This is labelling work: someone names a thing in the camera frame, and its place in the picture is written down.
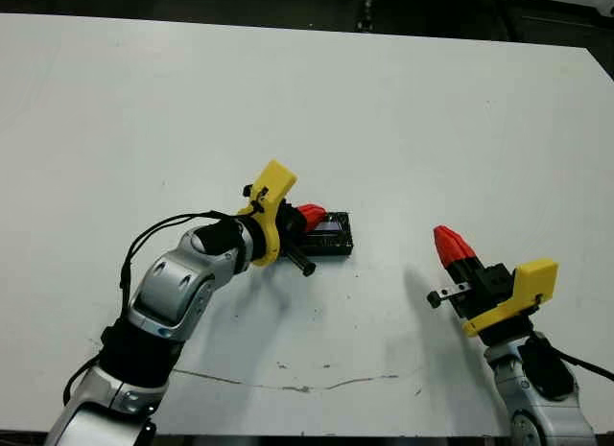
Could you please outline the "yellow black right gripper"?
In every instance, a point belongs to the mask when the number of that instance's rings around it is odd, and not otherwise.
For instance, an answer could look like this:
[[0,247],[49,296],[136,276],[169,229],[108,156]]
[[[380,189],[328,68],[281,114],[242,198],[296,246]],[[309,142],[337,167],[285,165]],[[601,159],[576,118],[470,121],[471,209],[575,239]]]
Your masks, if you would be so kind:
[[451,302],[469,338],[512,338],[531,331],[529,315],[553,298],[557,262],[538,259],[514,270],[501,263],[486,267],[451,228],[436,226],[434,240],[439,261],[453,284],[427,294],[431,307]]

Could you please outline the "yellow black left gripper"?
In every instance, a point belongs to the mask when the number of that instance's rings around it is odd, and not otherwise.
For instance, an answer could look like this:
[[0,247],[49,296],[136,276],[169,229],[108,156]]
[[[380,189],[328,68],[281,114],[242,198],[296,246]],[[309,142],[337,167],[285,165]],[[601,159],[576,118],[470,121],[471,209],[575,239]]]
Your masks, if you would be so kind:
[[248,259],[252,264],[265,267],[285,256],[304,276],[310,276],[316,265],[299,248],[298,238],[303,230],[313,231],[327,211],[313,203],[298,208],[288,203],[287,194],[296,181],[293,172],[271,160],[258,178],[244,188],[248,205],[237,213],[237,218],[251,237]]

